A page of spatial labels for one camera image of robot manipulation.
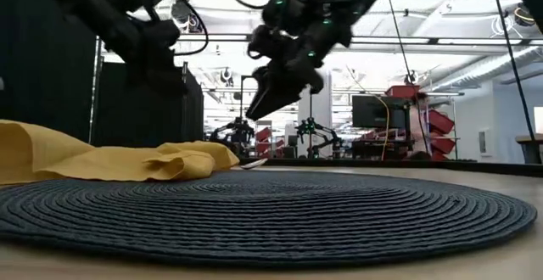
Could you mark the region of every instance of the yellow towel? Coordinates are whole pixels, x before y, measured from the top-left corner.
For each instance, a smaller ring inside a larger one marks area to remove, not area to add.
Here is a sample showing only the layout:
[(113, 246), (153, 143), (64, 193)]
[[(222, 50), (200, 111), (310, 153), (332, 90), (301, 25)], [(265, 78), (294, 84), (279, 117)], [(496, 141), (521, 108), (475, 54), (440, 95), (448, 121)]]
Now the yellow towel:
[(0, 120), (0, 184), (63, 176), (108, 181), (198, 179), (238, 163), (239, 159), (218, 143), (95, 148), (46, 127)]

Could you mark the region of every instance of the yellow cable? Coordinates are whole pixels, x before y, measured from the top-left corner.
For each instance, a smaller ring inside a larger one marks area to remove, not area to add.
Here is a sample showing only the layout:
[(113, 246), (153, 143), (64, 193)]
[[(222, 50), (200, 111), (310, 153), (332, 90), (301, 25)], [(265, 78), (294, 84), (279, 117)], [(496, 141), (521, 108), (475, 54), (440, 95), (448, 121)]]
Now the yellow cable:
[[(347, 71), (349, 71), (349, 75), (353, 79), (353, 81), (355, 81), (356, 85), (358, 85), (358, 87), (360, 87), (364, 92), (367, 92), (367, 90), (360, 84), (360, 82), (356, 80), (356, 77), (353, 75), (349, 67), (347, 67)], [(384, 161), (384, 154), (387, 151), (387, 144), (389, 143), (390, 109), (389, 109), (389, 106), (383, 101), (383, 99), (379, 97), (377, 94), (373, 94), (373, 93), (368, 93), (368, 94), (372, 95), (377, 100), (379, 100), (379, 102), (381, 102), (384, 105), (384, 107), (387, 109), (387, 129), (385, 131), (383, 152), (381, 153), (381, 161)]]
[(519, 17), (521, 20), (526, 20), (526, 21), (530, 21), (530, 22), (534, 22), (535, 20), (533, 18), (528, 18), (528, 17), (524, 17), (520, 14), (518, 14), (518, 11), (520, 10), (520, 8), (517, 8), (515, 9), (515, 16)]

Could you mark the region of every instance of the black woven placemat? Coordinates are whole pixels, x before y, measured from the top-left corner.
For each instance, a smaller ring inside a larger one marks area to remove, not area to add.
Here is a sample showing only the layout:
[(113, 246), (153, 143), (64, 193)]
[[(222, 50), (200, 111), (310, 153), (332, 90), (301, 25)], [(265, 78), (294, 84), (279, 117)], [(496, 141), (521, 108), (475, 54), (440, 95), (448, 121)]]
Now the black woven placemat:
[(55, 180), (0, 190), (0, 238), (178, 265), (323, 267), (508, 240), (530, 204), (452, 184), (230, 171), (194, 182)]

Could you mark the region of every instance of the computer screen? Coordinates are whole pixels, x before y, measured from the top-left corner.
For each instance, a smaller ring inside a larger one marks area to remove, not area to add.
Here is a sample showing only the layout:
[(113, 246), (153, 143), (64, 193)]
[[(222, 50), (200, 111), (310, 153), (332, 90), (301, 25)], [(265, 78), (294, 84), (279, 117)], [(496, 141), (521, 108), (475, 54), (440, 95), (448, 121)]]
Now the computer screen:
[[(383, 102), (389, 106), (389, 128), (406, 128), (409, 124), (409, 100), (405, 98), (382, 97)], [(387, 110), (377, 98), (373, 96), (352, 97), (353, 127), (386, 128)]]

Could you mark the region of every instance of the wooden table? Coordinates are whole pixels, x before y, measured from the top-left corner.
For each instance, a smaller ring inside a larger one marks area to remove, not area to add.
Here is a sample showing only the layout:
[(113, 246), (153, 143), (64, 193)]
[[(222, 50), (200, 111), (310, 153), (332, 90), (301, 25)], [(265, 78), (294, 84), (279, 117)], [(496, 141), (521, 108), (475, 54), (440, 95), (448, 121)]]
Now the wooden table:
[[(534, 204), (543, 212), (543, 179), (435, 169), (352, 169), (352, 168), (261, 168), (263, 171), (304, 170), (365, 173), (423, 178), (482, 188), (511, 195)], [(319, 272), (236, 272), (215, 269), (187, 269), (100, 260), (52, 251), (30, 250), (0, 244), (0, 279), (26, 280), (484, 280), (542, 279), (543, 225), (508, 244), (493, 249), (452, 255), (439, 259), (389, 266), (373, 266)]]

